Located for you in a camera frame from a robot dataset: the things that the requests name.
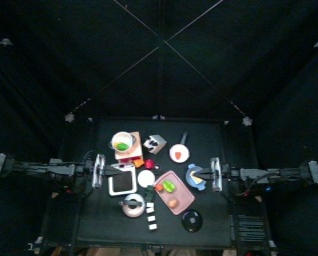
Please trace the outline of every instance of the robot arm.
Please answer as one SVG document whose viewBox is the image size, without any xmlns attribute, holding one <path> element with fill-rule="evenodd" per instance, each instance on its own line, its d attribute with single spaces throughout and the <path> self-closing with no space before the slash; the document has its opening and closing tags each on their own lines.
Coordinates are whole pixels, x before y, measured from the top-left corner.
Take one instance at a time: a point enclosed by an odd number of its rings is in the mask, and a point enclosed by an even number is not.
<svg viewBox="0 0 318 256">
<path fill-rule="evenodd" d="M 264 184 L 303 180 L 307 185 L 318 184 L 318 163 L 307 161 L 298 168 L 283 169 L 238 169 L 225 164 L 220 169 L 219 158 L 211 158 L 211 168 L 193 173 L 193 176 L 212 182 L 212 191 L 221 191 L 221 178 L 236 181 L 246 190 Z"/>
</svg>

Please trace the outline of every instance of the pink plate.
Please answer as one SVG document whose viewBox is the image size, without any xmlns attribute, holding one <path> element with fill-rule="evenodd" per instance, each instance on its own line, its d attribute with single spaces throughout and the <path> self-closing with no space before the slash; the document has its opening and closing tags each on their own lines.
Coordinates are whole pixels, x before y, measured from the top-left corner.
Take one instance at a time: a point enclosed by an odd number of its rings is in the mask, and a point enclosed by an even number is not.
<svg viewBox="0 0 318 256">
<path fill-rule="evenodd" d="M 185 187 L 183 181 L 179 179 L 173 171 L 165 172 L 155 181 L 153 186 L 156 184 L 161 184 L 164 181 L 171 181 L 175 185 L 175 190 L 172 193 L 168 193 L 165 190 L 161 192 L 156 191 L 157 195 L 161 197 L 165 205 L 168 204 L 169 200 L 176 199 L 177 200 L 177 205 L 175 208 L 168 209 L 172 211 L 175 215 L 181 213 L 187 207 L 191 205 L 191 203 L 195 200 L 195 197 L 192 193 L 189 192 L 188 188 Z"/>
</svg>

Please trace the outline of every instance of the green object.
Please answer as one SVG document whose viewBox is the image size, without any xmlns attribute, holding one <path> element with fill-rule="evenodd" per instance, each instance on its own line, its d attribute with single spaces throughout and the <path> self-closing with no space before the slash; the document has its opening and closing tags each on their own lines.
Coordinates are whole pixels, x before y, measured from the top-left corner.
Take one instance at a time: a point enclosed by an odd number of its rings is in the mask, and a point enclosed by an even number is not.
<svg viewBox="0 0 318 256">
<path fill-rule="evenodd" d="M 165 180 L 165 181 L 163 182 L 163 187 L 164 187 L 164 190 L 165 190 L 168 193 L 172 193 L 173 190 L 175 190 L 175 184 L 173 184 L 171 181 L 168 181 L 168 180 Z"/>
<path fill-rule="evenodd" d="M 120 150 L 120 151 L 124 151 L 124 150 L 127 150 L 127 149 L 129 148 L 129 146 L 128 146 L 125 143 L 123 143 L 123 142 L 116 143 L 116 144 L 113 145 L 113 147 L 115 147 L 117 150 Z"/>
</svg>

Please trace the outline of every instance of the white plate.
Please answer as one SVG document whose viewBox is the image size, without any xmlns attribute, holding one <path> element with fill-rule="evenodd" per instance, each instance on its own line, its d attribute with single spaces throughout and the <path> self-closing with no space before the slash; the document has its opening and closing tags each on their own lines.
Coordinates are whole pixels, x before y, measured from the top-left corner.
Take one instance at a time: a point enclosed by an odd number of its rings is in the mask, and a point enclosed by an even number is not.
<svg viewBox="0 0 318 256">
<path fill-rule="evenodd" d="M 181 154 L 179 159 L 176 159 L 175 157 L 176 152 L 180 152 Z M 189 157 L 189 152 L 187 147 L 183 144 L 173 145 L 169 149 L 169 157 L 176 163 L 183 163 Z"/>
<path fill-rule="evenodd" d="M 137 182 L 143 188 L 147 188 L 147 186 L 152 186 L 155 182 L 153 173 L 148 170 L 143 170 L 137 175 Z"/>
</svg>

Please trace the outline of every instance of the blue object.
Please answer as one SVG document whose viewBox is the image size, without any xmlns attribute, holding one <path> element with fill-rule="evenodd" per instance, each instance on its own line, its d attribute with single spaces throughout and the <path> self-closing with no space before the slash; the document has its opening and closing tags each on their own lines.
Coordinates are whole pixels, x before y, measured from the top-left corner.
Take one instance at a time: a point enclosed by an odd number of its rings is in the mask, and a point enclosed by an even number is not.
<svg viewBox="0 0 318 256">
<path fill-rule="evenodd" d="M 201 171 L 203 168 L 199 166 L 195 166 L 195 164 L 189 164 L 188 165 L 188 170 L 185 172 L 185 181 L 188 183 L 188 185 L 193 188 L 197 188 L 197 190 L 203 190 L 205 188 L 205 181 L 200 181 L 199 183 L 195 182 L 195 180 L 191 178 L 191 172 L 199 172 Z"/>
</svg>

